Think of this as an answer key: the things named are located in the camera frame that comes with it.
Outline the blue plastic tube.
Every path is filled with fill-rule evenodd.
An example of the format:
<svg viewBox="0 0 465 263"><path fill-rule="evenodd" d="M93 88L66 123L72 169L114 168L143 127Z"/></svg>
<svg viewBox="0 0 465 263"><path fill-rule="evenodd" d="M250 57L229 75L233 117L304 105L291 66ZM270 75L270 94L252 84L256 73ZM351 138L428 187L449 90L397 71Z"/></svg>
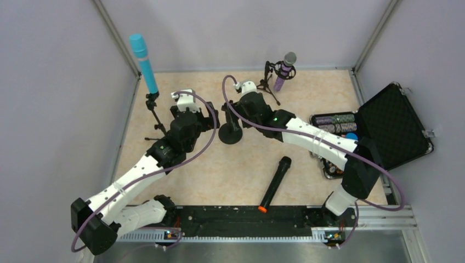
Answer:
<svg viewBox="0 0 465 263"><path fill-rule="evenodd" d="M142 72L142 75L145 78L146 85L149 91L149 94L158 97L159 89L155 80L155 76L152 70L151 62L149 59L148 47L146 45L143 35L136 33L129 37L131 50L139 62L139 66Z"/></svg>

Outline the round base clamp stand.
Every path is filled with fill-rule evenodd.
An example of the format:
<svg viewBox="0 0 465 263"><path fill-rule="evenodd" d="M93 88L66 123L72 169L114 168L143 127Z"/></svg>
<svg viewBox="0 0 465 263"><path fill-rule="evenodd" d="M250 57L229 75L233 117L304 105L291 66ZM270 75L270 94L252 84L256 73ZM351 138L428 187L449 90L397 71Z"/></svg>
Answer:
<svg viewBox="0 0 465 263"><path fill-rule="evenodd" d="M227 145L233 145L238 143L243 136L242 128L239 125L237 117L234 117L232 113L227 111L225 113L226 123L221 125L219 129L219 139L222 143Z"/></svg>

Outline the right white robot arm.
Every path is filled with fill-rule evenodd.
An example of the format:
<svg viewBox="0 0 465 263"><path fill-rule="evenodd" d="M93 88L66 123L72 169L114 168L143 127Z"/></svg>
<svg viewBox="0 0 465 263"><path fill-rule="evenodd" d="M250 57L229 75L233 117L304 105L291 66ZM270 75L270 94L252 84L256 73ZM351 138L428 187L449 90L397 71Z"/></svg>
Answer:
<svg viewBox="0 0 465 263"><path fill-rule="evenodd" d="M347 139L312 126L292 112L272 110L261 93L248 93L237 102L226 102L226 106L245 126L256 128L267 138L302 147L343 171L341 184L323 204L335 216L358 199L367 198L384 171L371 139Z"/></svg>

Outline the tripod stand with clip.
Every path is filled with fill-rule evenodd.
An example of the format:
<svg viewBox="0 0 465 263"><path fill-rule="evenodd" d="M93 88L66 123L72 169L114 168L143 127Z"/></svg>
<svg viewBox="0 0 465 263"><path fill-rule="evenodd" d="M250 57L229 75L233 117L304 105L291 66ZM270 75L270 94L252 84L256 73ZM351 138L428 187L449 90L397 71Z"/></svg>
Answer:
<svg viewBox="0 0 465 263"><path fill-rule="evenodd" d="M163 123L161 122L160 118L158 117L157 113L155 112L155 107L157 106L156 99L159 97L159 93L148 93L145 95L146 107L152 113L153 117L155 118L154 129L159 130L163 133L163 135L167 135L167 130Z"/></svg>

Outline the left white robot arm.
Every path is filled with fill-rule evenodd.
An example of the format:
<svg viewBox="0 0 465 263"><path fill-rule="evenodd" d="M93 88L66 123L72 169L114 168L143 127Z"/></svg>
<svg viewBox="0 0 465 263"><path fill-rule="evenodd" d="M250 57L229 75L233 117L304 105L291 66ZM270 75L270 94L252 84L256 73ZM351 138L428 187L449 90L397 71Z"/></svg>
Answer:
<svg viewBox="0 0 465 263"><path fill-rule="evenodd" d="M122 177L91 198L78 198L71 204L71 226L75 232L72 252L87 250L100 255L122 236L165 219L174 206L165 195L132 207L129 203L155 181L193 162L210 147L212 136L198 153L186 157L202 132L216 133L219 128L218 111L211 102L206 103L206 109L208 117L192 106L179 110L170 130Z"/></svg>

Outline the purple glitter microphone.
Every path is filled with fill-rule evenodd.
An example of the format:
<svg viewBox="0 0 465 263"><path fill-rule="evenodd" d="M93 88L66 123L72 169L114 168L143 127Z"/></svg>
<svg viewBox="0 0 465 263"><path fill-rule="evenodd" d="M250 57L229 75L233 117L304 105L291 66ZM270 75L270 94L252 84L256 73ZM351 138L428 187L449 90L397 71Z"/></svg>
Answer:
<svg viewBox="0 0 465 263"><path fill-rule="evenodd" d="M297 56L294 52L288 52L283 61L280 63L280 68L276 71L276 81L273 87L275 92L279 92L285 82L291 78L291 72L295 71L294 63L297 61Z"/></svg>

